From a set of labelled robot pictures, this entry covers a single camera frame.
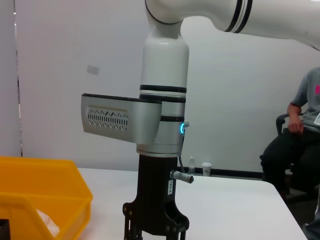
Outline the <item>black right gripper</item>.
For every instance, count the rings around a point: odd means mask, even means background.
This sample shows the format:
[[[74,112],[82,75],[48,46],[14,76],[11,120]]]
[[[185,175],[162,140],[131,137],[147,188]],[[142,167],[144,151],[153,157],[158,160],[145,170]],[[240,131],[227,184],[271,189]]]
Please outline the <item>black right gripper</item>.
[[[176,205],[176,185],[177,180],[189,183],[190,176],[178,171],[180,162],[180,156],[139,156],[137,194],[122,207],[124,240],[142,240],[143,232],[186,239],[190,221]]]

